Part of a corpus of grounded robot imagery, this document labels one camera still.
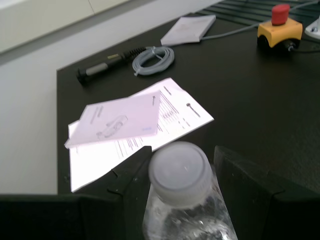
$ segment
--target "metal grate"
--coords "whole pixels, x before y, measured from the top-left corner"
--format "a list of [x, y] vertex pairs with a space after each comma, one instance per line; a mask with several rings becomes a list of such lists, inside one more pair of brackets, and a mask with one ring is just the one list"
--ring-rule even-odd
[[[277, 4], [288, 3], [292, 7], [306, 1], [291, 0], [224, 0], [198, 12], [199, 15], [215, 14], [218, 19], [237, 24], [252, 25], [271, 18], [271, 9]], [[305, 27], [320, 15], [320, 4], [302, 7], [290, 12], [290, 17]]]

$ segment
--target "white device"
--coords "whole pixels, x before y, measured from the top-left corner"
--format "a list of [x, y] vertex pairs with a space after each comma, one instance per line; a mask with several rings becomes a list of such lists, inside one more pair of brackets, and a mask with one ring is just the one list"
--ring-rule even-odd
[[305, 28], [305, 34], [315, 39], [320, 39], [320, 16], [319, 18]]

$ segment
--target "water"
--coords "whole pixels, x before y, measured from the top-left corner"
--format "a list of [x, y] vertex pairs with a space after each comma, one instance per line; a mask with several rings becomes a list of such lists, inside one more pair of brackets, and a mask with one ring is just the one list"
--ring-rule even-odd
[[237, 240], [218, 182], [196, 206], [176, 208], [150, 189], [143, 221], [146, 240]]

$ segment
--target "instruction sheet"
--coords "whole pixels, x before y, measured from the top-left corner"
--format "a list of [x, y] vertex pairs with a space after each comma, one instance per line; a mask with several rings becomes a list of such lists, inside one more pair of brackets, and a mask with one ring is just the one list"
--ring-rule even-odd
[[[69, 149], [71, 191], [97, 180], [143, 146], [160, 147], [213, 121], [213, 117], [171, 78], [162, 80], [133, 96], [159, 91], [157, 134], [154, 136], [83, 145]], [[69, 125], [73, 136], [79, 121]]]
[[87, 105], [66, 148], [155, 135], [160, 91]]

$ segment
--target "drawing on paper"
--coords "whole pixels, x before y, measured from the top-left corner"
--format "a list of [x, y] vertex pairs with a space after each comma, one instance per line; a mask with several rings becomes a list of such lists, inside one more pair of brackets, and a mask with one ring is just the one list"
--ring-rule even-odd
[[128, 118], [125, 115], [118, 116], [113, 121], [106, 124], [106, 128], [103, 131], [96, 133], [99, 139], [107, 139], [113, 136], [119, 129], [128, 122]]

